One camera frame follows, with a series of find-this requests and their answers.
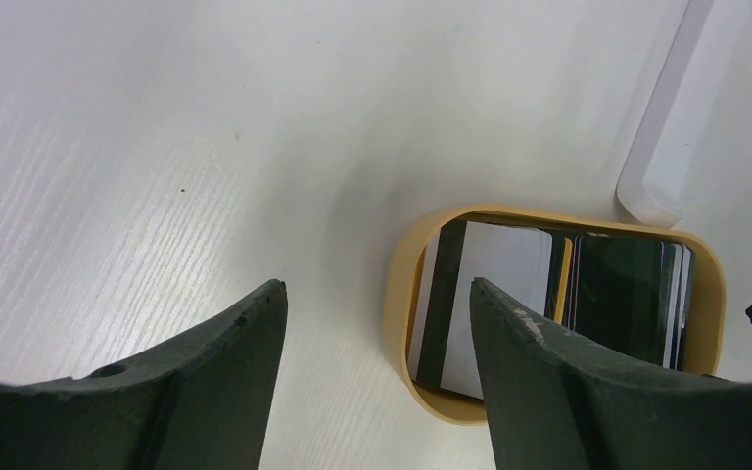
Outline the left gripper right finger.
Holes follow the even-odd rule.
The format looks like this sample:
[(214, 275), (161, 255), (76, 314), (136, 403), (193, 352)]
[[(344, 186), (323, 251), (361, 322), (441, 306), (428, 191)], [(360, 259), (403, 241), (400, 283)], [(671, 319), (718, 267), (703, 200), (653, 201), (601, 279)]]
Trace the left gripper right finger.
[(615, 352), (484, 278), (470, 318), (498, 468), (752, 469), (752, 383)]

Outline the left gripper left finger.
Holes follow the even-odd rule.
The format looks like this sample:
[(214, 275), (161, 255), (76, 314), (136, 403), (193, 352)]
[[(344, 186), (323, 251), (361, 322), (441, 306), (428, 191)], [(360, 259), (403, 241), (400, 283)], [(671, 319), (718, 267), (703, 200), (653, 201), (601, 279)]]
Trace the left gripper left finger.
[(272, 279), (81, 378), (0, 384), (0, 469), (256, 469), (288, 317)]

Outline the yellow oval card tray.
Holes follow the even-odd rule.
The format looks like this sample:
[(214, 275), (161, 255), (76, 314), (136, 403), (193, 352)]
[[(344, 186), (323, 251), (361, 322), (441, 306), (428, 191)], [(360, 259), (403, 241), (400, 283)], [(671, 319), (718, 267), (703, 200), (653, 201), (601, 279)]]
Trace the yellow oval card tray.
[(718, 256), (703, 239), (674, 229), (489, 203), (452, 207), (431, 211), (410, 225), (394, 250), (385, 283), (382, 332), (386, 359), (414, 399), (431, 415), (454, 425), (485, 426), (488, 423), (485, 405), (480, 399), (418, 386), (411, 379), (407, 365), (425, 249), (443, 226), (458, 218), (513, 226), (652, 236), (687, 245), (694, 252), (694, 270), (683, 370), (693, 374), (716, 373), (724, 337), (727, 284)]

